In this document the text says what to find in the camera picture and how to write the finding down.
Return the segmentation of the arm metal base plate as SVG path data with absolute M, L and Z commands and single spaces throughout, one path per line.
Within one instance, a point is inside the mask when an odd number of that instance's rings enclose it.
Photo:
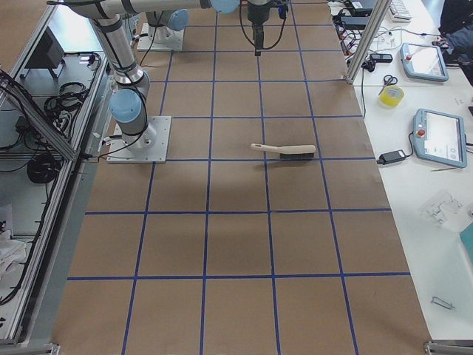
M 137 50 L 141 52 L 150 49 L 155 52 L 182 51 L 185 30 L 174 31 L 168 27 L 149 29 L 145 23 L 138 39 Z
M 111 154 L 106 156 L 108 163 L 165 163 L 171 130 L 171 116 L 149 116 L 148 127 L 137 142 L 131 136 L 122 136 L 115 124 L 115 135 L 120 138 L 110 145 Z

